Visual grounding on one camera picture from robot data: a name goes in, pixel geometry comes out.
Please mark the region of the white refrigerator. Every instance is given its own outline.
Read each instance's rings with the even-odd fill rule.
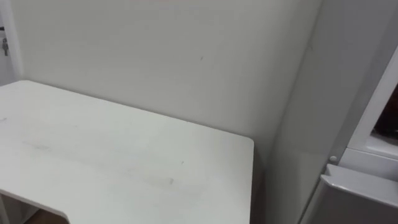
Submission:
[[[398,144],[372,134],[398,83],[397,5],[324,0],[268,160],[263,223],[398,223]]]

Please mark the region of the floor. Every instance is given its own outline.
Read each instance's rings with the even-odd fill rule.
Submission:
[[[39,210],[25,224],[68,224],[68,222],[61,216],[45,210]]]

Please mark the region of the key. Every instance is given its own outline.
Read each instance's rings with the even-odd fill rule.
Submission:
[[[8,43],[7,38],[3,38],[2,40],[2,49],[4,50],[4,55],[8,56]]]

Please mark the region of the table top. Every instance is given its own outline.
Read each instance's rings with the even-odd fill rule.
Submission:
[[[0,87],[0,193],[88,223],[249,223],[251,139],[30,81]]]

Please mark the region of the scuff mark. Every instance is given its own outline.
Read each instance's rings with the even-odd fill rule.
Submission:
[[[34,144],[31,142],[27,142],[27,141],[23,141],[22,143],[28,145],[28,146],[32,146],[34,149],[38,149],[41,151],[51,151],[51,148],[45,145],[41,145],[41,144]]]

